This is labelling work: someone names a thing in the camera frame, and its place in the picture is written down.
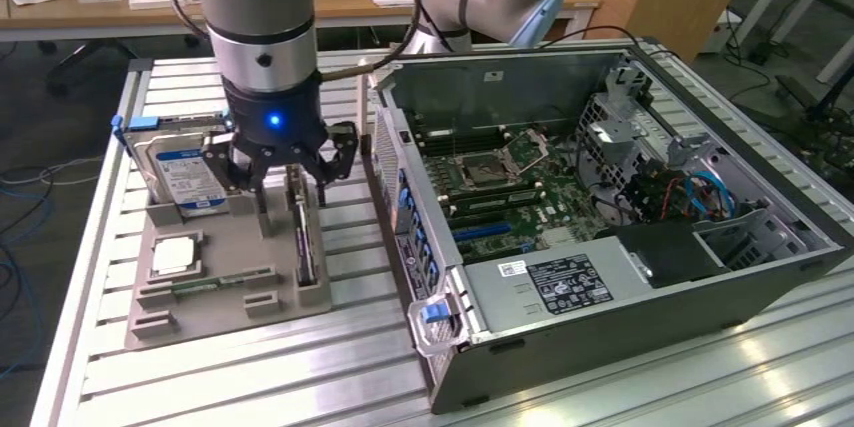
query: floor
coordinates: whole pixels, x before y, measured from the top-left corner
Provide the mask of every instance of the floor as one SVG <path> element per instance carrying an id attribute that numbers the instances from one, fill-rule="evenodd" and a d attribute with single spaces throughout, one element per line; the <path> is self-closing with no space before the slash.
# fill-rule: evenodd
<path id="1" fill-rule="evenodd" d="M 746 13 L 756 0 L 733 0 L 733 8 Z M 777 13 L 789 0 L 776 0 L 761 25 L 774 22 Z M 762 37 L 754 33 L 745 50 Z M 821 95 L 826 90 L 814 81 L 837 49 L 854 32 L 854 19 L 816 4 L 788 42 L 789 58 L 774 57 L 762 69 L 769 75 L 788 74 L 801 79 L 808 88 Z M 323 32 L 322 50 L 367 48 L 371 35 L 362 29 Z M 209 56 L 207 48 L 189 49 L 181 37 L 137 39 L 129 42 L 139 55 L 151 58 Z M 12 56 L 0 62 L 0 172 L 11 167 L 47 166 L 75 158 L 98 156 L 109 141 L 109 124 L 122 93 L 126 62 L 113 52 L 105 52 L 75 72 L 73 91 L 67 98 L 56 99 L 44 92 L 43 78 L 51 65 L 71 52 L 78 44 L 62 42 L 60 52 L 43 55 L 35 44 L 22 43 Z M 11 44 L 0 44 L 0 58 Z M 720 56 L 701 56 L 694 68 L 725 94 L 756 85 L 760 76 L 726 63 Z M 769 113 L 785 112 L 774 97 L 774 85 L 757 89 L 740 97 L 740 101 Z M 854 108 L 854 86 L 849 86 L 840 107 Z M 98 172 L 98 163 L 70 168 L 58 175 L 58 181 L 86 178 Z M 22 192 L 39 195 L 44 185 Z M 44 335 L 34 355 L 26 359 L 23 369 L 0 379 L 0 425 L 27 425 L 38 395 L 52 332 L 60 315 L 66 285 L 71 276 L 79 239 L 90 209 L 95 184 L 55 187 L 51 193 L 54 213 L 44 227 L 27 240 L 14 245 L 16 261 L 31 279 L 39 310 L 44 318 Z M 6 225 L 28 208 L 32 201 L 0 196 L 0 225 Z M 8 305 L 11 289 L 0 290 L 0 308 Z M 0 372 L 28 352 L 38 339 L 34 309 L 20 301 L 11 316 L 0 322 Z"/>

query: green circuit board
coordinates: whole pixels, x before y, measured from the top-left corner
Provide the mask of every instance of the green circuit board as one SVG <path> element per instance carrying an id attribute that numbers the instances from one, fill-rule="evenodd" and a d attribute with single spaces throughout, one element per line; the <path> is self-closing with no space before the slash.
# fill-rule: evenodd
<path id="1" fill-rule="evenodd" d="M 510 227 L 457 241 L 467 263 L 586 242 L 608 228 L 566 154 L 532 128 L 505 137 L 502 148 L 425 157 L 451 231 Z"/>

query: workbench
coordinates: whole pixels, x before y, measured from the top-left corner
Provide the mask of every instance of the workbench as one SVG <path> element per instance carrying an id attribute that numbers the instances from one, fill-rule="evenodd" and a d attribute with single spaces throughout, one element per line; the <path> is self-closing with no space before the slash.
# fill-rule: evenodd
<path id="1" fill-rule="evenodd" d="M 351 67 L 382 53 L 326 53 L 321 69 Z M 680 60 L 660 62 L 854 231 L 854 206 Z M 119 114 L 222 111 L 218 72 L 213 59 L 163 60 L 138 68 L 127 77 Z M 704 129 L 669 94 L 652 93 L 653 109 L 682 135 Z M 329 121 L 355 119 L 357 80 L 325 84 L 322 104 Z M 277 181 L 274 173 L 269 182 Z M 129 352 L 126 317 L 147 198 L 142 175 L 113 139 L 34 426 L 661 427 L 766 426 L 808 419 L 816 425 L 850 425 L 854 419 L 852 263 L 796 289 L 738 327 L 469 410 L 431 415 L 362 164 L 351 178 L 329 189 L 329 206 L 321 212 L 333 312 Z M 566 352 L 573 355 L 572 345 Z"/>
<path id="2" fill-rule="evenodd" d="M 171 8 L 131 10 L 127 0 L 95 4 L 55 0 L 20 7 L 11 0 L 0 0 L 0 4 L 0 42 L 190 33 Z M 558 18 L 566 21 L 568 33 L 588 26 L 598 6 L 600 0 L 565 0 Z M 382 8 L 373 0 L 315 0 L 319 28 L 409 25 L 411 12 L 411 7 Z M 187 6 L 187 13 L 203 23 L 199 5 Z"/>

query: barcode sticker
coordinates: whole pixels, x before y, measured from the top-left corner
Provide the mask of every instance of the barcode sticker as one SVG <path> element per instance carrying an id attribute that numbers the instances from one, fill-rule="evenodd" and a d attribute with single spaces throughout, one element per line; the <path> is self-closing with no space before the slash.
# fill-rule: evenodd
<path id="1" fill-rule="evenodd" d="M 510 277 L 512 275 L 528 274 L 529 269 L 526 268 L 525 260 L 517 260 L 516 262 L 498 264 L 498 271 L 502 273 L 502 277 Z"/>

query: aluminum extrusion table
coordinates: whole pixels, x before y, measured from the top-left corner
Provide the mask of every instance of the aluminum extrusion table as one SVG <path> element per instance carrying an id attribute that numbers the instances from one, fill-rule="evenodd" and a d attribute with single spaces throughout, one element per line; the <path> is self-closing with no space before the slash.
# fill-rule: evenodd
<path id="1" fill-rule="evenodd" d="M 614 41 L 597 42 L 613 45 Z M 377 51 L 321 57 L 323 70 Z M 674 58 L 662 65 L 849 230 L 852 204 Z M 662 91 L 653 107 L 700 126 Z M 323 86 L 330 120 L 355 116 L 357 81 Z M 213 59 L 131 72 L 121 113 L 221 110 Z M 331 313 L 142 352 L 123 349 L 145 182 L 111 141 L 32 425 L 854 425 L 854 269 L 798 288 L 745 325 L 453 414 L 427 392 L 362 165 L 322 211 Z M 566 346 L 573 355 L 573 346 Z"/>

